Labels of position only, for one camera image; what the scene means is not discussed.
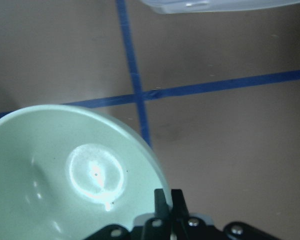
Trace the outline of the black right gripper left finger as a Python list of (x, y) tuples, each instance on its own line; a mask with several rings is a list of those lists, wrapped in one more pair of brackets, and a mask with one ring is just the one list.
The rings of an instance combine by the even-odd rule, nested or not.
[(154, 215), (142, 227), (142, 240), (169, 240), (171, 237), (170, 209), (163, 189), (154, 190)]

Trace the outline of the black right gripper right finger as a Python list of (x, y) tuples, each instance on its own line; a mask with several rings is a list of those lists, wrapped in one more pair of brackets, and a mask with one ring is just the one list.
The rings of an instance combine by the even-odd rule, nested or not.
[(172, 230), (177, 240), (188, 240), (187, 224), (189, 219), (189, 211), (186, 205), (183, 191), (181, 189), (171, 190), (172, 198)]

